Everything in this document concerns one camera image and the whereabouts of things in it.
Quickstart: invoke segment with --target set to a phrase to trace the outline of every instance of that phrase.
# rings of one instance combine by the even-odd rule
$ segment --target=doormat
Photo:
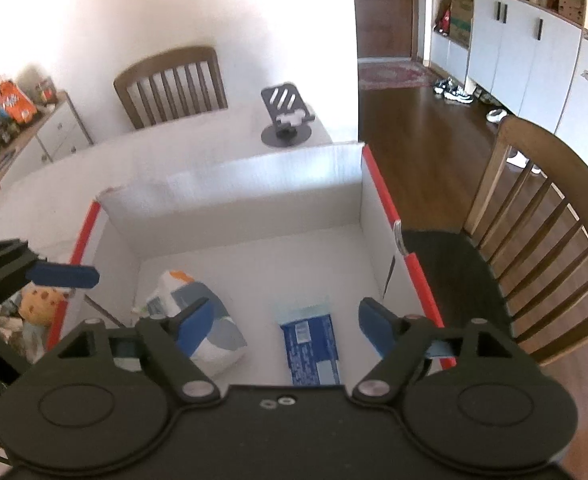
[[[411,60],[359,62],[359,90],[432,86],[438,76]]]

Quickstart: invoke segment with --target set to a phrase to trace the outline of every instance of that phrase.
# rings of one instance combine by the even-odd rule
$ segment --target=orange bag
[[[0,106],[18,124],[29,124],[38,109],[13,81],[0,83]]]

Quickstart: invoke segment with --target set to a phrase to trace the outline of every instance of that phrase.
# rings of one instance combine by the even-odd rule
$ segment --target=open box
[[[442,326],[418,261],[397,250],[397,220],[369,149],[331,144],[107,190],[90,206],[71,263],[98,269],[91,299],[127,326],[165,270],[205,283],[248,344],[215,377],[221,387],[291,384],[274,310],[328,301],[351,388],[379,361],[359,329],[363,297]],[[93,317],[114,326],[76,294],[59,307],[48,346]]]

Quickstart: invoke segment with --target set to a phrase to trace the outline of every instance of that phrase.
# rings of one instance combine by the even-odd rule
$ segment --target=barcode label
[[[296,331],[296,343],[309,343],[312,340],[312,335],[309,333],[309,323],[304,321],[302,323],[296,323],[294,326]]]

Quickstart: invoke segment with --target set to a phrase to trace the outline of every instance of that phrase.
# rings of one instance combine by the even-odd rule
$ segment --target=brown door
[[[359,57],[411,57],[413,0],[355,0]]]

